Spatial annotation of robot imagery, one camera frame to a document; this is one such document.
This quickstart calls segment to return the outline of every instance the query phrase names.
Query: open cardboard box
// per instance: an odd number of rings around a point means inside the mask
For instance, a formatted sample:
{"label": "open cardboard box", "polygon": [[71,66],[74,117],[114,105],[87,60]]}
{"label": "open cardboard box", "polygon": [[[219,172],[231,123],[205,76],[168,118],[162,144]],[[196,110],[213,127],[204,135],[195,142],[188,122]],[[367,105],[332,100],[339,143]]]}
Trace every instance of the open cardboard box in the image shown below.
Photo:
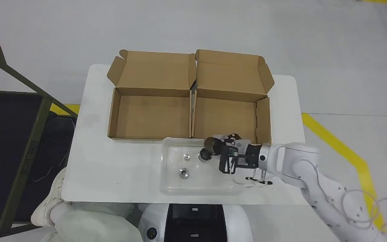
{"label": "open cardboard box", "polygon": [[191,137],[194,54],[121,50],[108,78],[115,85],[110,138]]}
{"label": "open cardboard box", "polygon": [[261,56],[197,50],[192,136],[237,133],[271,143],[268,91],[273,76]]}

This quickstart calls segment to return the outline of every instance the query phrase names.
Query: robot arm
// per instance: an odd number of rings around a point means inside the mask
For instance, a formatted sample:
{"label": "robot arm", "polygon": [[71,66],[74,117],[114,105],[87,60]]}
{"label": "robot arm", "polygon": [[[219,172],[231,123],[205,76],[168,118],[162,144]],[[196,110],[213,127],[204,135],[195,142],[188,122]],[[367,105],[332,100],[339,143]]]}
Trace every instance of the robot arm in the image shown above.
{"label": "robot arm", "polygon": [[[318,149],[303,143],[251,145],[236,134],[208,138],[204,149],[209,155],[221,156],[223,173],[233,174],[235,168],[260,168],[261,183],[265,182],[265,172],[269,172],[285,183],[300,187],[306,201],[340,241],[387,241],[369,220],[366,208],[351,197],[351,191],[320,172]],[[283,159],[279,159],[280,149],[284,150]]]}

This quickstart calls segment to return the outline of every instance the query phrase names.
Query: white table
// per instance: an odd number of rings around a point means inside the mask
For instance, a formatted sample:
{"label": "white table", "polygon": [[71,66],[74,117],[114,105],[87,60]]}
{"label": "white table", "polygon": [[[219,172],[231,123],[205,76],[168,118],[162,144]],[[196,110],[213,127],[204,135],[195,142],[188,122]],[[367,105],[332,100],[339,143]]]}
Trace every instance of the white table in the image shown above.
{"label": "white table", "polygon": [[[62,197],[67,201],[127,203],[306,204],[298,188],[274,177],[273,185],[246,186],[239,195],[166,195],[160,191],[161,142],[107,137],[114,85],[109,65],[89,69],[68,159]],[[305,142],[296,80],[274,76],[270,90],[272,139]],[[252,171],[240,169],[237,174]]]}

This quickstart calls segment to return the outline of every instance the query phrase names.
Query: black panel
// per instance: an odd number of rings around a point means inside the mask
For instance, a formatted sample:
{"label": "black panel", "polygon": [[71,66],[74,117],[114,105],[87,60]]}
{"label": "black panel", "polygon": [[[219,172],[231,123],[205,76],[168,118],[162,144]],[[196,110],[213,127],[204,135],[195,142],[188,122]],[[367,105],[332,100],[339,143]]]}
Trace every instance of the black panel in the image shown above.
{"label": "black panel", "polygon": [[0,93],[0,211],[7,201],[42,97]]}
{"label": "black panel", "polygon": [[222,205],[170,204],[165,242],[227,242]]}

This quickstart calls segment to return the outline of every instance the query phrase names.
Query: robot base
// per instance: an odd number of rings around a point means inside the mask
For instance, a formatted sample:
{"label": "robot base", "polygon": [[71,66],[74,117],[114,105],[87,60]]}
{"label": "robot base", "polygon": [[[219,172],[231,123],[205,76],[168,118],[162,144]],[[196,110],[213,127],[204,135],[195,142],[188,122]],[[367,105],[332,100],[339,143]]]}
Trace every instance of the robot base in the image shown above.
{"label": "robot base", "polygon": [[240,205],[150,204],[138,229],[144,242],[253,242]]}

